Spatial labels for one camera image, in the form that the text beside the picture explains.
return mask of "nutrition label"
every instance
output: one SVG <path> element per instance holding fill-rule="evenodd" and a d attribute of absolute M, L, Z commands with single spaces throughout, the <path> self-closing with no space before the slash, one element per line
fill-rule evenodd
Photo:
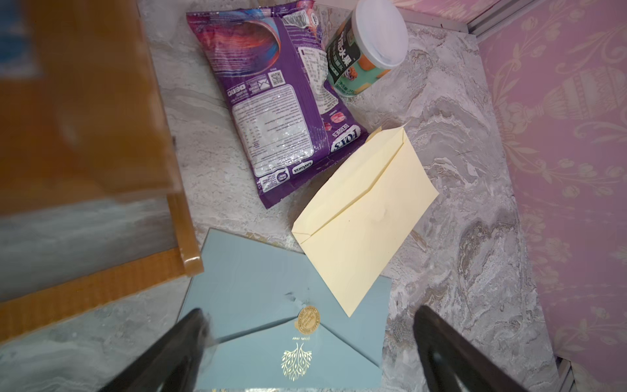
<path fill-rule="evenodd" d="M 329 66 L 327 64 L 327 52 L 320 49 L 301 46 L 298 54 L 305 64 L 305 70 L 309 76 L 309 85 L 312 88 L 318 112 L 324 114 L 333 109 L 339 102 L 326 88 L 324 81 L 327 79 Z"/>
<path fill-rule="evenodd" d="M 256 177 L 314 154 L 298 98 L 291 85 L 273 88 L 233 106 Z"/>

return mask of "pink wallpaper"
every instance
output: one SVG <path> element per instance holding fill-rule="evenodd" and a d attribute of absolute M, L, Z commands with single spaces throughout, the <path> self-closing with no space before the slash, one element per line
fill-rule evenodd
<path fill-rule="evenodd" d="M 399 8 L 468 23 L 498 0 L 392 0 Z"/>
<path fill-rule="evenodd" d="M 557 355 L 627 390 L 627 2 L 546 1 L 480 43 Z"/>

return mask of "gold peacock design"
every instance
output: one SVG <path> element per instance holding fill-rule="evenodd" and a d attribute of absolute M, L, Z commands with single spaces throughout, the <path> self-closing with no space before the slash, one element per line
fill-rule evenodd
<path fill-rule="evenodd" d="M 298 345 L 296 343 L 296 349 L 283 352 L 281 362 L 283 375 L 292 381 L 296 381 L 299 377 L 304 376 L 312 361 L 312 352 L 304 351 L 303 344 Z"/>

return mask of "marble surface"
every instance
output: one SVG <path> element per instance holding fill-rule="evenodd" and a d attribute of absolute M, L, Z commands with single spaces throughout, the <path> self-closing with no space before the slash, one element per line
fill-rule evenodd
<path fill-rule="evenodd" d="M 215 227 L 299 250 L 290 227 L 330 173 L 266 210 L 198 43 L 184 19 L 165 9 L 140 2 L 198 240 Z M 347 11 L 319 8 L 319 14 L 329 36 Z M 415 310 L 428 304 L 526 388 L 552 391 L 557 369 L 476 39 L 408 29 L 406 61 L 348 102 L 369 130 L 407 123 L 440 192 L 383 272 L 394 283 L 382 389 L 427 390 L 411 326 Z M 0 390 L 98 388 L 170 328 L 188 282 L 167 283 L 6 344 Z"/>

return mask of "qr code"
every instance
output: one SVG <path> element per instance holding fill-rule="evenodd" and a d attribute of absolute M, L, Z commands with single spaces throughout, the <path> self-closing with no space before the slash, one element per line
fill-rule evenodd
<path fill-rule="evenodd" d="M 272 87 L 285 84 L 285 79 L 283 79 L 283 73 L 281 72 L 281 70 L 268 72 L 268 76 L 270 77 L 270 83 L 272 84 Z"/>

